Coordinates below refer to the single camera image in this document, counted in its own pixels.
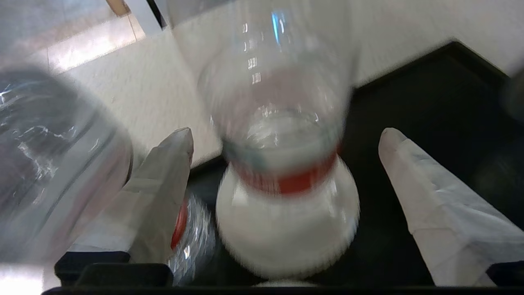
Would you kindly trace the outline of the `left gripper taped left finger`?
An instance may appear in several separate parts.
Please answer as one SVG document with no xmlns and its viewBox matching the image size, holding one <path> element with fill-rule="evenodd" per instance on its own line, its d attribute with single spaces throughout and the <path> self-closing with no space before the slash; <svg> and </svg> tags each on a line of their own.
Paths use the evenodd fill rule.
<svg viewBox="0 0 524 295">
<path fill-rule="evenodd" d="M 193 153 L 188 127 L 167 136 L 88 224 L 71 252 L 125 252 L 131 263 L 165 263 L 172 255 Z"/>
</svg>

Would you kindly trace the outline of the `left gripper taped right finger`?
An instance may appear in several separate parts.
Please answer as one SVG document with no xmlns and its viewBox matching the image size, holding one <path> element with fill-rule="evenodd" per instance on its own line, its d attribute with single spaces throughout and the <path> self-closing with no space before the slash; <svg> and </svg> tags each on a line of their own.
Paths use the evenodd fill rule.
<svg viewBox="0 0 524 295">
<path fill-rule="evenodd" d="M 437 286 L 494 287 L 490 267 L 523 261 L 523 231 L 398 129 L 378 154 Z"/>
</svg>

